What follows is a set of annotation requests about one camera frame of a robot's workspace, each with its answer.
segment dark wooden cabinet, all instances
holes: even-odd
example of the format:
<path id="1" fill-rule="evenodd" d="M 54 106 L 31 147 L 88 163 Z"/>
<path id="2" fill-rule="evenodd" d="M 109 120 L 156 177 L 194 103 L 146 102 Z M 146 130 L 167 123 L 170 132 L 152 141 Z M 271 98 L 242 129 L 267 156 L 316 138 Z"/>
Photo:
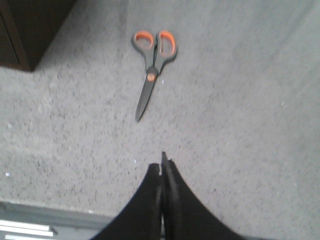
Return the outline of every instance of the dark wooden cabinet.
<path id="1" fill-rule="evenodd" d="M 32 71 L 76 0 L 0 0 L 0 65 Z"/>

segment orange scissors handle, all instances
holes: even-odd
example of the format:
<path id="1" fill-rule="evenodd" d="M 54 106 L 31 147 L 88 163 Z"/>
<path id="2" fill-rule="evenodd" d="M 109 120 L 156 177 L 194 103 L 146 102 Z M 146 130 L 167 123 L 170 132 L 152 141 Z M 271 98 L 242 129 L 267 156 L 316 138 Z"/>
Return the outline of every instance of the orange scissors handle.
<path id="1" fill-rule="evenodd" d="M 170 42 L 170 45 L 171 45 L 170 52 L 164 52 L 163 50 L 165 39 Z M 156 40 L 157 40 L 157 54 L 154 61 L 154 67 L 157 69 L 158 74 L 160 74 L 162 69 L 164 68 L 164 65 L 168 62 L 173 61 L 176 58 L 177 45 L 172 33 L 166 30 L 160 31 L 156 35 Z"/>
<path id="2" fill-rule="evenodd" d="M 147 40 L 149 45 L 143 45 L 139 43 L 139 40 Z M 137 31 L 132 36 L 132 45 L 134 48 L 142 54 L 145 60 L 145 71 L 154 66 L 154 54 L 157 41 L 154 41 L 154 36 L 148 31 Z"/>

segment scissors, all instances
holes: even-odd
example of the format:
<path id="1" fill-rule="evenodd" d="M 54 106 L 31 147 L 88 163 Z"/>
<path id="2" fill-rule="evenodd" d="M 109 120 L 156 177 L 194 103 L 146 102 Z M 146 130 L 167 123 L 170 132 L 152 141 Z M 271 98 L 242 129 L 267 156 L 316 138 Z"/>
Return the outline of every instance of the scissors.
<path id="1" fill-rule="evenodd" d="M 147 41 L 148 44 L 142 44 L 141 40 Z M 171 49 L 169 52 L 164 50 L 165 40 L 170 43 Z M 148 31 L 137 31 L 132 36 L 132 45 L 142 54 L 145 60 L 146 77 L 135 112 L 135 120 L 139 122 L 148 105 L 156 79 L 164 65 L 175 59 L 177 46 L 172 33 L 166 30 L 160 31 L 156 38 Z"/>

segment gray carpet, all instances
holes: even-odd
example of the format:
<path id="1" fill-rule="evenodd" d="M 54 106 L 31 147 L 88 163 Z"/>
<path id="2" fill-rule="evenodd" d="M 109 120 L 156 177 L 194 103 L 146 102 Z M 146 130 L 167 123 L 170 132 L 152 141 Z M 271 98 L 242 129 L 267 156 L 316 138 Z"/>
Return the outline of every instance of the gray carpet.
<path id="1" fill-rule="evenodd" d="M 0 200 L 115 216 L 166 151 L 235 231 L 318 240 L 319 19 L 316 0 L 79 0 L 34 73 L 0 68 Z M 179 52 L 136 123 L 140 29 Z"/>

